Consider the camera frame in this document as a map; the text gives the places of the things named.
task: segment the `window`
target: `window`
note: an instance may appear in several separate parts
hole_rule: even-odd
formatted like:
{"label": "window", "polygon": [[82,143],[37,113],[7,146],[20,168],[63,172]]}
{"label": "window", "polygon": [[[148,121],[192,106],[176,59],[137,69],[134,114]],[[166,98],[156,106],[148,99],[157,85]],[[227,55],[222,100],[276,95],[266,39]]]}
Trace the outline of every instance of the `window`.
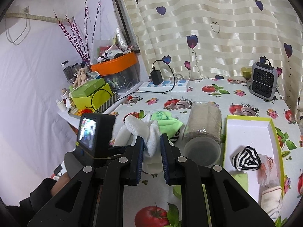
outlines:
{"label": "window", "polygon": [[129,46],[133,45],[137,47],[137,38],[134,34],[134,30],[131,25],[131,20],[128,16],[125,4],[123,0],[113,0],[115,13],[118,19],[119,27],[125,37],[125,40]]}

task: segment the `gray heater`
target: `gray heater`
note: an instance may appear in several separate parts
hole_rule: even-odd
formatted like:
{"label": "gray heater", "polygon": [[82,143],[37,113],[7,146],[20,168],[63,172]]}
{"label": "gray heater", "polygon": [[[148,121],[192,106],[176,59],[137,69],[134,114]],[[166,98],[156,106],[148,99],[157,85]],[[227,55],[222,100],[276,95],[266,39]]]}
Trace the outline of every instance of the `gray heater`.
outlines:
{"label": "gray heater", "polygon": [[256,62],[252,66],[249,91],[264,100],[271,101],[275,95],[278,72],[269,63]]}

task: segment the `purple heart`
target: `purple heart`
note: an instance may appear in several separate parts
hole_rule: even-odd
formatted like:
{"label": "purple heart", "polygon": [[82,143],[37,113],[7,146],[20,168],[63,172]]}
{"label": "purple heart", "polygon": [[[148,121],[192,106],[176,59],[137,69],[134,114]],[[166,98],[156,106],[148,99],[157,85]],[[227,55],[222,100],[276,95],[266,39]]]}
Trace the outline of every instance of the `purple heart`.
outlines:
{"label": "purple heart", "polygon": [[169,64],[172,60],[172,58],[170,57],[170,55],[168,56],[163,56],[162,57],[162,60],[166,63],[166,64]]}
{"label": "purple heart", "polygon": [[187,45],[193,49],[194,47],[196,47],[197,43],[198,43],[198,37],[196,35],[191,35],[191,36],[186,36],[187,39]]}
{"label": "purple heart", "polygon": [[265,63],[266,61],[266,57],[265,56],[261,56],[260,57],[260,63]]}
{"label": "purple heart", "polygon": [[292,56],[292,46],[290,44],[284,43],[284,49],[288,58]]}
{"label": "purple heart", "polygon": [[281,76],[281,74],[282,74],[282,68],[277,67],[277,73],[278,73],[278,76]]}
{"label": "purple heart", "polygon": [[190,70],[190,62],[185,61],[184,66],[186,67],[187,70]]}
{"label": "purple heart", "polygon": [[164,15],[166,13],[166,8],[165,7],[157,7],[156,8],[157,12],[161,15]]}
{"label": "purple heart", "polygon": [[258,8],[263,11],[264,7],[263,7],[263,3],[261,1],[256,0],[256,5],[258,6]]}
{"label": "purple heart", "polygon": [[215,79],[224,79],[224,77],[221,75],[221,76],[219,76],[219,75],[216,75],[215,76]]}

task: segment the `stuffed bunny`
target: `stuffed bunny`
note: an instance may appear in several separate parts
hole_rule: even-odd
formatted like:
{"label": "stuffed bunny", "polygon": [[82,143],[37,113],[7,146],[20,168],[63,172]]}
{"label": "stuffed bunny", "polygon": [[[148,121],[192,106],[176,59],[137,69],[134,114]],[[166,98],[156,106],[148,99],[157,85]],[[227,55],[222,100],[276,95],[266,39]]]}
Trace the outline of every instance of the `stuffed bunny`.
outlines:
{"label": "stuffed bunny", "polygon": [[79,69],[76,81],[73,84],[73,88],[78,88],[78,87],[80,87],[81,85],[83,85],[87,82],[86,73],[87,73],[87,69],[85,69],[85,68]]}

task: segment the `camera display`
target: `camera display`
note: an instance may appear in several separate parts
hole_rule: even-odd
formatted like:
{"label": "camera display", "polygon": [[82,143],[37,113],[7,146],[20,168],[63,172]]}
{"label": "camera display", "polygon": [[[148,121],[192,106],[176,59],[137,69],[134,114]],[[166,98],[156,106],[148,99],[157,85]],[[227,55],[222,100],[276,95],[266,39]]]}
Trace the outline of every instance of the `camera display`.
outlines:
{"label": "camera display", "polygon": [[79,142],[81,142],[89,150],[93,150],[95,131],[96,121],[84,118],[79,129]]}

